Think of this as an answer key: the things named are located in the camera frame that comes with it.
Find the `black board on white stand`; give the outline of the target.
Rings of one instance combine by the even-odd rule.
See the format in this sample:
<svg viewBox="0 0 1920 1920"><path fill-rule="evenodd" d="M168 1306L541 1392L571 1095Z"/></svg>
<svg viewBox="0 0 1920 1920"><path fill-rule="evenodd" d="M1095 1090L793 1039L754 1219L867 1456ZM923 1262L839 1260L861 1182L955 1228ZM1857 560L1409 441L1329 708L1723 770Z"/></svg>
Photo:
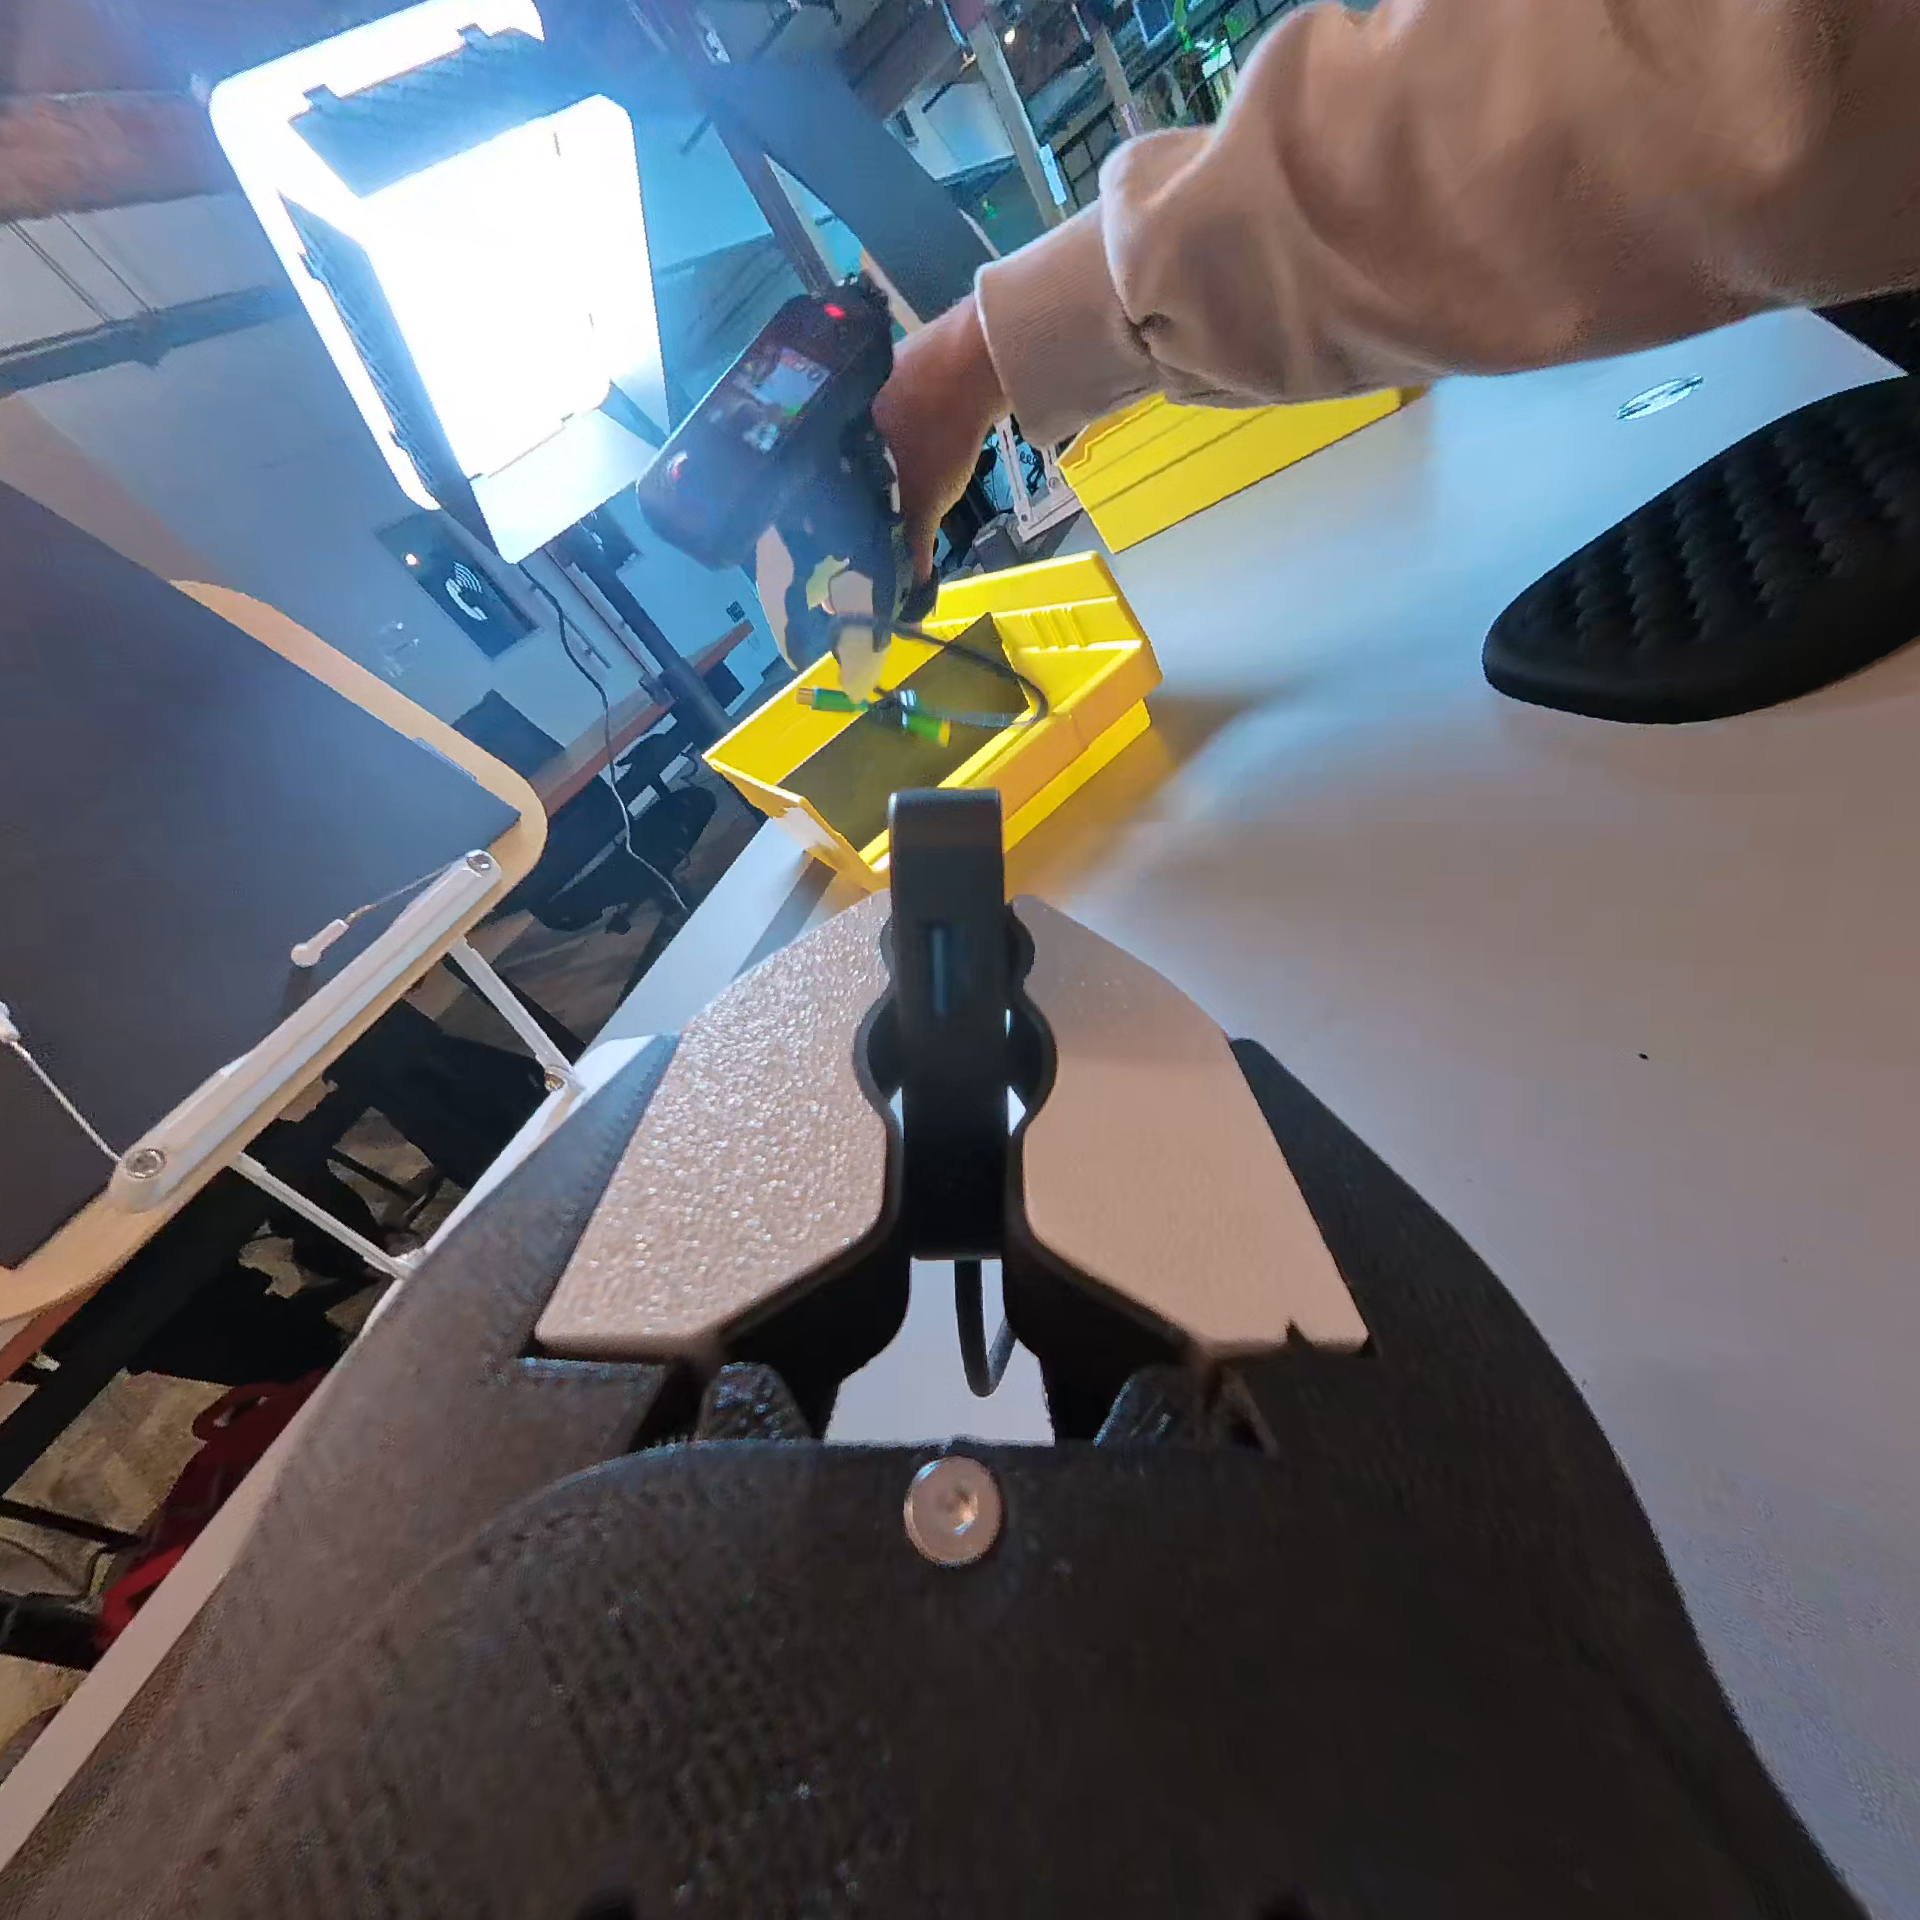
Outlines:
<svg viewBox="0 0 1920 1920"><path fill-rule="evenodd" d="M6 1327L86 1296L527 880L536 788L6 488Z"/></svg>

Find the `red plastic bin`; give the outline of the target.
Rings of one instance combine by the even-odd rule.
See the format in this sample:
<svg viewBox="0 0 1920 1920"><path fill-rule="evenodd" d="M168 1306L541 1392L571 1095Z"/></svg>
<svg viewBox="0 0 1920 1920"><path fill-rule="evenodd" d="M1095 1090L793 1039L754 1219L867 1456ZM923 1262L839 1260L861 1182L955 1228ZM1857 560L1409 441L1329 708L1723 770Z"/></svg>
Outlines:
<svg viewBox="0 0 1920 1920"><path fill-rule="evenodd" d="M161 1502L128 1563L102 1595L91 1627L96 1657L104 1657L133 1625L163 1579L179 1569L187 1548L321 1391L326 1377L315 1369L294 1380L233 1385L192 1423L198 1454Z"/></svg>

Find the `black mesh wrist rest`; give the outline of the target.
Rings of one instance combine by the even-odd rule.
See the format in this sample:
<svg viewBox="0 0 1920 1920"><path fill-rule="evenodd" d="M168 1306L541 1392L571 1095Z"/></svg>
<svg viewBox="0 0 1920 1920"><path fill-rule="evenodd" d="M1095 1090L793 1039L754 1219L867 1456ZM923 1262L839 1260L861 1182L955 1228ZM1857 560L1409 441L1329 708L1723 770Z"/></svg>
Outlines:
<svg viewBox="0 0 1920 1920"><path fill-rule="evenodd" d="M1767 424L1501 612L1507 700L1635 727L1791 705L1919 635L1919 378Z"/></svg>

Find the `person's right hand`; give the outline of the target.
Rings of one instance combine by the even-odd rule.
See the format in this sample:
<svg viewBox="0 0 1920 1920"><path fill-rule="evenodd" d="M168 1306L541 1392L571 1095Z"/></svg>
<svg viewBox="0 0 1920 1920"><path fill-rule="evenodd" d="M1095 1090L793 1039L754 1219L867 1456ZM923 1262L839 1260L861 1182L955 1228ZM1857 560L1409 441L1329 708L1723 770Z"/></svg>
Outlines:
<svg viewBox="0 0 1920 1920"><path fill-rule="evenodd" d="M904 338L871 415L896 466L911 580L923 585L944 516L1011 415L975 292Z"/></svg>

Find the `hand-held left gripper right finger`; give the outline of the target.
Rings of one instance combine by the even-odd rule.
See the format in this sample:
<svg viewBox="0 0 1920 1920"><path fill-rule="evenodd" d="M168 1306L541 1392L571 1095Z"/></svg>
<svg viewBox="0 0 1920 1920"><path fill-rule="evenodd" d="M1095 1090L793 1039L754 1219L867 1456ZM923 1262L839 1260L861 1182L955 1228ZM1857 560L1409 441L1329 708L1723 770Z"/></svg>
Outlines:
<svg viewBox="0 0 1920 1920"><path fill-rule="evenodd" d="M1226 1032L1056 906L1013 912L1053 1042L1023 1134L1038 1249L1208 1360L1361 1353L1355 1298Z"/></svg>

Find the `black hdmi switch with cable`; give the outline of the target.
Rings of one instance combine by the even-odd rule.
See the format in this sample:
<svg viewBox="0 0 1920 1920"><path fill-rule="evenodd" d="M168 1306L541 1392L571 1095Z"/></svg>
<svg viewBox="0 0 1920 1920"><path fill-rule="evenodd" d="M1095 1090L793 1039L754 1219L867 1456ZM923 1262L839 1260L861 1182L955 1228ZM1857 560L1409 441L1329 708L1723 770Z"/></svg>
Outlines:
<svg viewBox="0 0 1920 1920"><path fill-rule="evenodd" d="M987 1331L984 1266L1001 1258L1013 1086L1013 947L995 788L891 799L888 971L911 1255L951 1265L967 1388L987 1399L1015 1334Z"/></svg>

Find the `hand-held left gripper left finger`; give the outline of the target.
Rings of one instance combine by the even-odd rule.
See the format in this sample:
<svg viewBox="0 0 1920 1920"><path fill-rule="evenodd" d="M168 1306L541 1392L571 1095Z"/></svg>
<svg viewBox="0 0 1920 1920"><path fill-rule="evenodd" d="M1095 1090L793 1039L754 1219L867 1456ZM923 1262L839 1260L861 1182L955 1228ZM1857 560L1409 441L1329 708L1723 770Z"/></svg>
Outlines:
<svg viewBox="0 0 1920 1920"><path fill-rule="evenodd" d="M680 1034L560 1280L541 1353L858 1375L902 1331L895 1123L865 1041L888 896L769 955Z"/></svg>

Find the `bright studio light panel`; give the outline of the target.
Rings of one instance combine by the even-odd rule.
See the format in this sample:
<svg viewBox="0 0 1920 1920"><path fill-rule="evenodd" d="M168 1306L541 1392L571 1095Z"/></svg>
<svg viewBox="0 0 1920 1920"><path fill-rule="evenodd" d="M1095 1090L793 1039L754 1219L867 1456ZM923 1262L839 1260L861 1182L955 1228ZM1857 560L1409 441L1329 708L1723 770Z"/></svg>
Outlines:
<svg viewBox="0 0 1920 1920"><path fill-rule="evenodd" d="M399 488L517 564L665 444L634 119L541 4L432 2L217 80L211 131Z"/></svg>

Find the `yellow plastic bin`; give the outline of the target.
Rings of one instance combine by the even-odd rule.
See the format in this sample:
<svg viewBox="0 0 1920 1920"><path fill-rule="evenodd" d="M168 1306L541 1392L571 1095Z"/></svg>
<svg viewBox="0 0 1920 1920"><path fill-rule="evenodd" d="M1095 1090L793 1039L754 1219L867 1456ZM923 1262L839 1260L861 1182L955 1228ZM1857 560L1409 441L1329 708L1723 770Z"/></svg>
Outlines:
<svg viewBox="0 0 1920 1920"><path fill-rule="evenodd" d="M1015 848L1147 731L1146 705L1162 687L1162 665L1110 562L1094 552L950 583L926 630L958 638L982 617L995 619L1009 659L1046 689L1053 713L1038 727L999 736L939 786L995 788L1001 844ZM888 660L881 684L898 684L907 660ZM889 818L869 847L854 848L783 786L837 731L831 716L795 706L793 689L805 676L837 682L832 660L818 660L705 759L802 852L874 894L889 879Z"/></svg>

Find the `black phone sign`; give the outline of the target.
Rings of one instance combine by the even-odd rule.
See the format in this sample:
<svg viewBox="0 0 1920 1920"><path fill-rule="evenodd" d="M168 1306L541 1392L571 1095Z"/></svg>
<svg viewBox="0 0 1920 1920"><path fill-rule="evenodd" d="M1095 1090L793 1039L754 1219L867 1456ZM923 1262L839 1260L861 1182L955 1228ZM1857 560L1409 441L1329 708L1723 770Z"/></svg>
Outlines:
<svg viewBox="0 0 1920 1920"><path fill-rule="evenodd" d="M506 656L537 630L445 512L407 514L383 526L375 540L488 659Z"/></svg>

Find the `stack of nested yellow bins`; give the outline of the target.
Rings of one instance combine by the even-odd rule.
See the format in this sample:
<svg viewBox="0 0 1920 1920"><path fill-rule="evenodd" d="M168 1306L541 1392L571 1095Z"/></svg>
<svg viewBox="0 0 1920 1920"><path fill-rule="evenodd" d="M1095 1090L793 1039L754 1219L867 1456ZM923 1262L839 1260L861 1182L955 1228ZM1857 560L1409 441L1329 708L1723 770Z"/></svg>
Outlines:
<svg viewBox="0 0 1920 1920"><path fill-rule="evenodd" d="M1121 553L1310 460L1427 395L1427 386L1256 410L1147 395L1080 433L1061 473Z"/></svg>

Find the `braided hdmi cable green plugs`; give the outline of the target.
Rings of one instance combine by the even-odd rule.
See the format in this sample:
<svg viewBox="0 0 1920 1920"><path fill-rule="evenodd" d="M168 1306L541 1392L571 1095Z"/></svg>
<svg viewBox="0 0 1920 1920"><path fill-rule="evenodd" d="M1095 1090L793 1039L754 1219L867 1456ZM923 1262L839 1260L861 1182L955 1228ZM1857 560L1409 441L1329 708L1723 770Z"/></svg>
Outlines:
<svg viewBox="0 0 1920 1920"><path fill-rule="evenodd" d="M891 643L913 643L929 651L915 672L896 687L882 687L871 706L855 708L834 684L805 676L793 700L802 708L871 719L911 736L950 746L958 731L995 736L1032 730L1053 713L1050 696L1006 655L991 615L962 635L939 635L922 625L898 623Z"/></svg>

